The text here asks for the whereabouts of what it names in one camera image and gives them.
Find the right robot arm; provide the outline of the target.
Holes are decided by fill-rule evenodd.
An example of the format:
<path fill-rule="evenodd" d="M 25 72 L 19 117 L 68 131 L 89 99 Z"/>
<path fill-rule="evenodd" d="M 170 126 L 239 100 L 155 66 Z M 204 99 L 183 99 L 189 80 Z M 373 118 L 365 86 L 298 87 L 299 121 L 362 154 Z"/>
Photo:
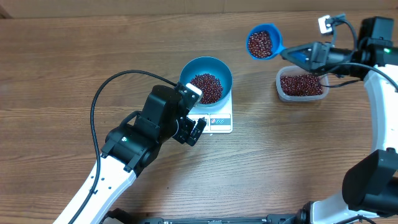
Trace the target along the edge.
<path fill-rule="evenodd" d="M 353 50 L 333 42 L 286 48 L 280 56 L 316 75 L 351 76 L 368 94 L 373 140 L 370 154 L 352 167 L 340 192 L 309 202 L 287 223 L 354 223 L 397 215 L 397 48 L 394 21 L 370 17 L 353 36 Z"/>

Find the blue plastic measuring scoop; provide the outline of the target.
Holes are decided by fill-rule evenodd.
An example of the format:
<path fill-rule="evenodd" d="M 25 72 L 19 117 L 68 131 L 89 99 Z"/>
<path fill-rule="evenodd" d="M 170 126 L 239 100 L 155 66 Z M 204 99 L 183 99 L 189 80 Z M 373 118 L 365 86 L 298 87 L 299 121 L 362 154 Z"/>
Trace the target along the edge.
<path fill-rule="evenodd" d="M 259 24 L 247 36 L 246 49 L 254 60 L 271 60 L 286 49 L 282 34 L 274 24 Z"/>

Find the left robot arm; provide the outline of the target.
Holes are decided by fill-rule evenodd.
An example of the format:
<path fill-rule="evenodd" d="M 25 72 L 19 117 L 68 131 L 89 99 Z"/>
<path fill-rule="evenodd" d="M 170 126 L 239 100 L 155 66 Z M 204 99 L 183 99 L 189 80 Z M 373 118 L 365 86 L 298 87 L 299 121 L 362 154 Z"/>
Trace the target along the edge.
<path fill-rule="evenodd" d="M 156 85 L 142 111 L 135 111 L 111 130 L 99 160 L 56 223 L 101 223 L 116 199 L 159 154 L 170 138 L 194 146 L 206 121 L 187 114 L 203 96 L 190 83 L 171 88 Z"/>

